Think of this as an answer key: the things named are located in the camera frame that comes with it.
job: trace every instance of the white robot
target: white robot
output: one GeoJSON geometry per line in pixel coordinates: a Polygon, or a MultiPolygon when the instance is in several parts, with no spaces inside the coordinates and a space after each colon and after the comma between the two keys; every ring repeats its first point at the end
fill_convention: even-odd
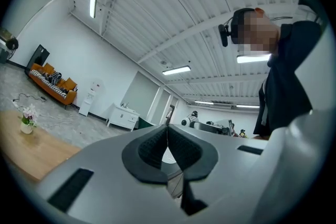
{"type": "Polygon", "coordinates": [[[187,126],[187,127],[193,127],[195,122],[198,122],[198,118],[197,118],[198,112],[195,110],[193,111],[193,113],[191,113],[190,115],[188,115],[187,117],[185,117],[181,124],[183,126],[187,126]]]}

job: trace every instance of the cushion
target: cushion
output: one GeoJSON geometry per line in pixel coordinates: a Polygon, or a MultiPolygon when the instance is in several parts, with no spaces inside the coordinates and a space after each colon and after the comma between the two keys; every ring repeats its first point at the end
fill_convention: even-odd
{"type": "Polygon", "coordinates": [[[76,87],[76,83],[73,82],[72,79],[68,78],[66,82],[63,83],[62,88],[67,89],[68,91],[71,91],[76,87]]]}
{"type": "Polygon", "coordinates": [[[57,87],[61,87],[64,84],[65,80],[60,79],[59,82],[56,84],[57,87]]]}
{"type": "Polygon", "coordinates": [[[45,73],[50,74],[50,75],[53,74],[53,73],[55,73],[54,68],[50,64],[48,64],[48,63],[46,63],[46,65],[43,67],[43,71],[45,73]]]}

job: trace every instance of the wooden table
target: wooden table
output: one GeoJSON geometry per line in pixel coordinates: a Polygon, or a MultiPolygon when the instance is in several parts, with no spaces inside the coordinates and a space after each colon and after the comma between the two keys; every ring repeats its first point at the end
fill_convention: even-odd
{"type": "Polygon", "coordinates": [[[33,182],[40,181],[56,166],[80,151],[40,127],[31,134],[20,130],[22,114],[0,112],[0,146],[5,156],[33,182]]]}

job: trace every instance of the gray floor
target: gray floor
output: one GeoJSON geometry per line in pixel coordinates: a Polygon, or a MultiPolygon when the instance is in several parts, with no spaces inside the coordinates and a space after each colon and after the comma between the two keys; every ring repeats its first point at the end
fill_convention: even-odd
{"type": "Polygon", "coordinates": [[[105,121],[80,115],[74,108],[68,107],[65,110],[61,103],[44,92],[33,80],[28,80],[23,69],[0,64],[0,111],[16,110],[12,99],[18,98],[19,93],[47,99],[42,103],[21,95],[17,104],[33,104],[40,114],[37,119],[38,126],[69,144],[83,148],[98,140],[129,132],[112,124],[107,128],[105,121]]]}

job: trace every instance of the power cord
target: power cord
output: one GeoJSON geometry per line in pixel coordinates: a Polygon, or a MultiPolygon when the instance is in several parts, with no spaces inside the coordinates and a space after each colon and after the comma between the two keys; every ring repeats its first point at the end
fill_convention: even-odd
{"type": "Polygon", "coordinates": [[[44,97],[41,96],[41,98],[35,98],[34,96],[32,95],[26,95],[25,93],[20,93],[18,98],[17,99],[13,99],[12,101],[15,102],[15,101],[20,101],[20,95],[23,94],[25,97],[29,98],[29,97],[33,97],[35,100],[40,100],[42,103],[46,102],[47,99],[45,99],[44,97]]]}

